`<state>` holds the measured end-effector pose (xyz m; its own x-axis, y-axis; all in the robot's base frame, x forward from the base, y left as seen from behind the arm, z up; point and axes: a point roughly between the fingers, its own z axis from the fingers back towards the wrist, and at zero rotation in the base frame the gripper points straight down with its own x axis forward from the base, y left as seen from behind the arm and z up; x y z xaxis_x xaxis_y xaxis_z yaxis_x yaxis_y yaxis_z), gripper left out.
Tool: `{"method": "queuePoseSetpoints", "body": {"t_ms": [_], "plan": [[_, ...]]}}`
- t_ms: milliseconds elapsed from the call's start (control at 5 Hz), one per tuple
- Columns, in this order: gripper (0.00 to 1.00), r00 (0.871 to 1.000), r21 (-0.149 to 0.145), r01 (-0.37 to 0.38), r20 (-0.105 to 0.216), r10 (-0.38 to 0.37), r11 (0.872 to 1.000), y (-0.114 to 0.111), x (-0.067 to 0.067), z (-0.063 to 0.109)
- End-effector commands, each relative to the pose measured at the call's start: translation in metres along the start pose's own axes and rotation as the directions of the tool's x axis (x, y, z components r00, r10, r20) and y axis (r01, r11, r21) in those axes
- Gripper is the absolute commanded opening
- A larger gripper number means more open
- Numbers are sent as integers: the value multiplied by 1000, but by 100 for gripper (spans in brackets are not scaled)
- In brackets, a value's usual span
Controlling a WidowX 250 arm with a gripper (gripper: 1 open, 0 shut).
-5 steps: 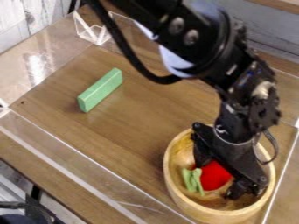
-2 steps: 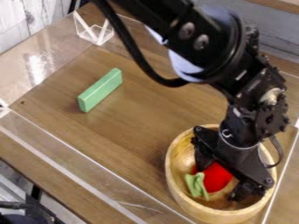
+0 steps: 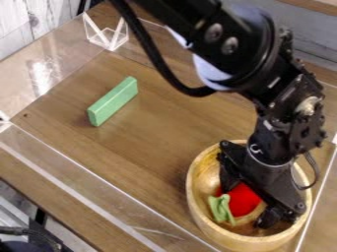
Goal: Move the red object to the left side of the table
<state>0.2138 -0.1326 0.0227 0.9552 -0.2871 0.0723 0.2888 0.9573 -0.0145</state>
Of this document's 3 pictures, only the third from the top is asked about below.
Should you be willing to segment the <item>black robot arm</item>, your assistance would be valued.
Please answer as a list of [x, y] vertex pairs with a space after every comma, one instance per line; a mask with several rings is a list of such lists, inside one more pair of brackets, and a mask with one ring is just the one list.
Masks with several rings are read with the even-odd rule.
[[161, 77], [183, 94], [203, 97], [236, 92], [258, 113], [244, 145], [219, 143], [223, 191], [244, 183], [267, 208], [255, 220], [260, 228], [294, 221], [306, 211], [294, 180], [296, 158], [320, 147], [326, 132], [323, 92], [314, 75], [292, 55], [292, 33], [259, 9], [227, 6], [220, 0], [135, 0], [177, 35], [195, 56], [203, 86], [184, 86], [172, 74], [151, 36], [125, 0], [109, 0], [135, 34]]

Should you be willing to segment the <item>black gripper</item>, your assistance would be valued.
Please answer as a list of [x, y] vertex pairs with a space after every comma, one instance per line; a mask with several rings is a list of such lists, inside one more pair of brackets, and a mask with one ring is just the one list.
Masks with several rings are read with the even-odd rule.
[[267, 205], [254, 226], [267, 229], [278, 221], [294, 223], [306, 211], [306, 203], [291, 178], [294, 159], [275, 162], [268, 159], [264, 150], [251, 143], [244, 145], [220, 141], [218, 146], [220, 191], [228, 193], [242, 182]]

